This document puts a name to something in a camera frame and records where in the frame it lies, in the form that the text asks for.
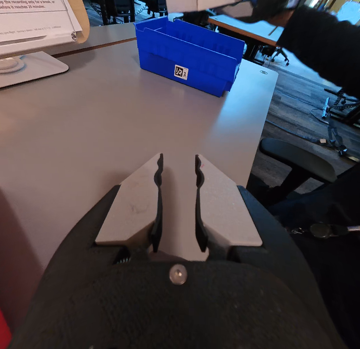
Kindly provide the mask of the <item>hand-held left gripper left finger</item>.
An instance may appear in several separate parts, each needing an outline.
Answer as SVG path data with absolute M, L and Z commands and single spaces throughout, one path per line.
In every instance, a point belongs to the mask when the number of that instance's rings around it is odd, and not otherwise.
M 129 251 L 150 246 L 156 252 L 162 235 L 162 172 L 157 153 L 120 183 L 115 199 L 95 239 L 99 246 L 124 246 Z

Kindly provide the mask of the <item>wooden-edged table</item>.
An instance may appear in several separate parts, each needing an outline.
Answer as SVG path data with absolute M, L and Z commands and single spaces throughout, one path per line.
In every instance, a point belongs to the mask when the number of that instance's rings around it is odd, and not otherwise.
M 227 15 L 209 16 L 208 22 L 247 38 L 255 39 L 262 44 L 276 46 L 284 29 L 266 21 L 245 23 Z

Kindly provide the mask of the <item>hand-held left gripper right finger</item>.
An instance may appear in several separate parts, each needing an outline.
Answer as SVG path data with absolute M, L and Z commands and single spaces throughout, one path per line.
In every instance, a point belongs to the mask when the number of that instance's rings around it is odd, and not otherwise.
M 215 246 L 261 247 L 262 239 L 236 183 L 204 156 L 195 156 L 195 233 L 202 252 Z

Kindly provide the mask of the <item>black badge reel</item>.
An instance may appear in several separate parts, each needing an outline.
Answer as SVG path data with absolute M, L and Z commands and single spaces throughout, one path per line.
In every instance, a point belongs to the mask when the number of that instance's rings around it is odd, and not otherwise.
M 346 236 L 348 234 L 359 234 L 360 226 L 342 226 L 335 224 L 317 223 L 312 224 L 308 229 L 287 227 L 286 230 L 290 234 L 311 235 L 314 238 L 325 240 L 332 237 Z

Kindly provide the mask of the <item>printed instruction sheet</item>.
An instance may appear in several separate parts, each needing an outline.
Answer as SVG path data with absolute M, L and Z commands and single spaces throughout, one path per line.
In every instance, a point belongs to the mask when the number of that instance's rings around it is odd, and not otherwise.
M 68 0 L 0 0 L 1 43 L 81 31 Z

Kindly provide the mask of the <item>blue plastic bin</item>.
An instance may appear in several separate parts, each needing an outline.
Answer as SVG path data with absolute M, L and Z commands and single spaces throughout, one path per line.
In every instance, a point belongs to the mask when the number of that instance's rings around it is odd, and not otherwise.
M 216 97 L 231 90 L 244 41 L 167 17 L 134 26 L 142 69 Z

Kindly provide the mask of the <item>person's right forearm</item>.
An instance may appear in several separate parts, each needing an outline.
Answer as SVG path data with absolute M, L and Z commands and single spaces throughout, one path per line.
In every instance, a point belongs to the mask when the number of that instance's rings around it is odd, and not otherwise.
M 307 6 L 268 20 L 283 32 L 277 44 L 320 77 L 360 98 L 360 28 Z

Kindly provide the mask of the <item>red plastic bin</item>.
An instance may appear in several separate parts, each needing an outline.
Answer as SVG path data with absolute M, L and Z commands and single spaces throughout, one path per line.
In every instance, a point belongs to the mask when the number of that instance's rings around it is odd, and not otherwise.
M 0 336 L 6 348 L 22 324 L 43 269 L 4 193 L 0 194 Z

